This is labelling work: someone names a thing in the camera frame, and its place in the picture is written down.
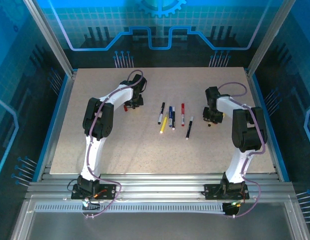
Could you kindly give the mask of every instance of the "perforated metal strip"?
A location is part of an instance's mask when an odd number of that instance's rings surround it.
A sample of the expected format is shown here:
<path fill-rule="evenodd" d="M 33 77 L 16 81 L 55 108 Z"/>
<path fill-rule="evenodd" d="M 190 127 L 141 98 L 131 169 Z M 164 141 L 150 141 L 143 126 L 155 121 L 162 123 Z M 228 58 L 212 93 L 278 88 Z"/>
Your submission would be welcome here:
<path fill-rule="evenodd" d="M 89 212 L 99 212 L 108 203 L 101 203 L 101 209 L 90 210 Z M 82 213 L 81 202 L 39 202 L 36 204 L 36 212 L 45 213 Z M 211 203 L 135 203 L 116 202 L 107 210 L 108 213 L 208 213 L 224 214 L 223 204 L 219 202 Z"/>

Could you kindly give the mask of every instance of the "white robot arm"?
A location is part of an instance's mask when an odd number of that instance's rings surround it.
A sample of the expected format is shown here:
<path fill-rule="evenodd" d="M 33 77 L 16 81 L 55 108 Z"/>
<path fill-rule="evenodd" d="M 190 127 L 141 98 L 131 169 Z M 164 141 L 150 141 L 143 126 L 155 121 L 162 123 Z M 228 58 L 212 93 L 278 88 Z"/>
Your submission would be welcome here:
<path fill-rule="evenodd" d="M 127 85 L 120 84 L 117 89 L 121 89 L 126 87 Z M 103 96 L 99 99 L 100 102 L 103 102 L 108 95 Z M 115 111 L 119 106 L 124 104 L 125 102 L 131 100 L 133 97 L 133 89 L 132 88 L 126 88 L 124 90 L 121 90 L 117 93 L 115 93 L 113 96 L 111 96 L 107 101 L 106 104 L 113 105 L 113 110 Z M 106 141 L 107 137 L 102 137 L 101 139 L 97 139 L 93 136 L 92 145 L 90 147 L 89 151 L 89 166 L 90 169 L 93 171 L 93 174 L 95 176 L 100 176 L 100 168 L 99 168 L 99 162 L 102 155 L 102 150 L 104 143 Z M 84 167 L 80 173 L 80 175 L 89 181 L 94 181 L 95 178 L 93 175 L 89 172 L 86 164 L 86 156 L 88 153 L 89 145 L 91 143 L 91 137 L 89 135 L 86 136 L 86 152 L 85 152 L 85 159 L 84 159 Z"/>
<path fill-rule="evenodd" d="M 205 94 L 208 107 L 205 107 L 203 112 L 204 121 L 209 122 L 208 126 L 211 126 L 211 124 L 221 123 L 224 114 L 230 117 L 232 119 L 231 138 L 236 147 L 230 165 L 224 172 L 218 188 L 217 192 L 220 191 L 220 194 L 209 195 L 209 197 L 211 199 L 216 199 L 216 197 L 220 197 L 220 199 L 242 198 L 243 194 L 245 194 L 244 191 L 247 189 L 243 177 L 254 156 L 252 152 L 256 152 L 262 146 L 256 126 L 253 125 L 253 117 L 243 105 L 231 96 L 220 94 L 215 86 L 206 89 Z M 266 143 L 267 132 L 263 110 L 260 107 L 251 107 L 251 110 L 263 141 Z"/>
<path fill-rule="evenodd" d="M 99 162 L 101 160 L 104 143 L 113 128 L 114 111 L 122 104 L 124 104 L 125 111 L 127 111 L 127 108 L 135 109 L 144 104 L 141 93 L 145 90 L 143 88 L 144 86 L 146 87 L 147 80 L 144 77 L 141 79 L 141 77 L 141 75 L 136 74 L 132 81 L 127 80 L 121 82 L 112 94 L 110 93 L 101 98 L 92 97 L 88 101 L 82 124 L 84 133 L 86 134 L 86 152 L 83 169 L 80 176 L 77 178 L 77 192 L 81 192 L 85 196 L 94 196 L 100 189 L 100 181 L 94 176 L 100 176 Z M 104 101 L 105 103 L 93 126 L 91 138 L 90 130 L 92 124 L 98 109 Z"/>

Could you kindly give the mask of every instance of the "pen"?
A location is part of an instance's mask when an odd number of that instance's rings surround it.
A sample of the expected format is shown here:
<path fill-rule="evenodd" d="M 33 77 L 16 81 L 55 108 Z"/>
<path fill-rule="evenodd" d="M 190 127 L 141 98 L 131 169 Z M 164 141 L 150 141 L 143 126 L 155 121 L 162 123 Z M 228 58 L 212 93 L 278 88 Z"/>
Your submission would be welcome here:
<path fill-rule="evenodd" d="M 185 125 L 185 106 L 184 103 L 181 104 L 181 126 Z"/>
<path fill-rule="evenodd" d="M 191 132 L 191 127 L 192 127 L 193 120 L 194 120 L 194 116 L 191 116 L 190 117 L 190 121 L 189 121 L 189 125 L 188 125 L 188 128 L 187 128 L 186 140 L 188 140 L 190 138 L 190 132 Z"/>
<path fill-rule="evenodd" d="M 168 126 L 171 128 L 173 125 L 173 108 L 169 106 Z"/>
<path fill-rule="evenodd" d="M 164 121 L 163 121 L 163 125 L 161 126 L 161 129 L 159 131 L 160 134 L 162 134 L 164 132 L 164 129 L 165 129 L 165 125 L 166 125 L 166 122 L 167 122 L 167 117 L 168 117 L 168 113 L 166 113 L 166 116 L 164 117 Z"/>
<path fill-rule="evenodd" d="M 161 104 L 161 110 L 160 110 L 160 114 L 159 114 L 159 118 L 158 118 L 158 125 L 160 125 L 161 122 L 162 122 L 162 117 L 163 117 L 164 108 L 165 108 L 165 102 L 163 102 L 163 103 Z"/>
<path fill-rule="evenodd" d="M 173 106 L 173 124 L 172 124 L 172 128 L 173 130 L 175 130 L 175 107 Z"/>

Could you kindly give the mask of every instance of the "mounting plate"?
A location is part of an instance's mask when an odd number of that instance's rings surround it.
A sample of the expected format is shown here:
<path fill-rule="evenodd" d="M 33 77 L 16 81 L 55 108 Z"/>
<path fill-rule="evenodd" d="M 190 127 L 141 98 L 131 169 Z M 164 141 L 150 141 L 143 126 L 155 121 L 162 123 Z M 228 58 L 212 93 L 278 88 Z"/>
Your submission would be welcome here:
<path fill-rule="evenodd" d="M 100 200 L 100 199 L 107 199 L 107 200 L 113 200 L 116 195 L 116 184 L 100 184 L 98 188 L 98 193 L 103 191 L 101 194 L 99 194 L 94 199 Z M 77 184 L 74 184 L 72 193 L 71 193 L 71 199 L 74 200 L 83 200 L 86 197 L 92 198 L 93 196 L 83 190 L 80 190 Z"/>
<path fill-rule="evenodd" d="M 201 192 L 205 196 L 205 200 L 242 200 L 250 199 L 250 194 L 247 185 L 245 184 L 242 193 L 239 191 L 226 192 L 224 194 L 221 189 L 221 184 L 205 184 L 204 191 Z"/>

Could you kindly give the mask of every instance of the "red object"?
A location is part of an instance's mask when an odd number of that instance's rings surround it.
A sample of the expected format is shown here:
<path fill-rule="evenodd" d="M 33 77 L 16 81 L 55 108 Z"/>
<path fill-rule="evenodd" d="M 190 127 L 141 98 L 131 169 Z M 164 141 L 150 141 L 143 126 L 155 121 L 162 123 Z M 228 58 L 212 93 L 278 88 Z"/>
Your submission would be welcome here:
<path fill-rule="evenodd" d="M 181 104 L 181 126 L 184 127 L 185 125 L 185 105 L 184 103 Z"/>

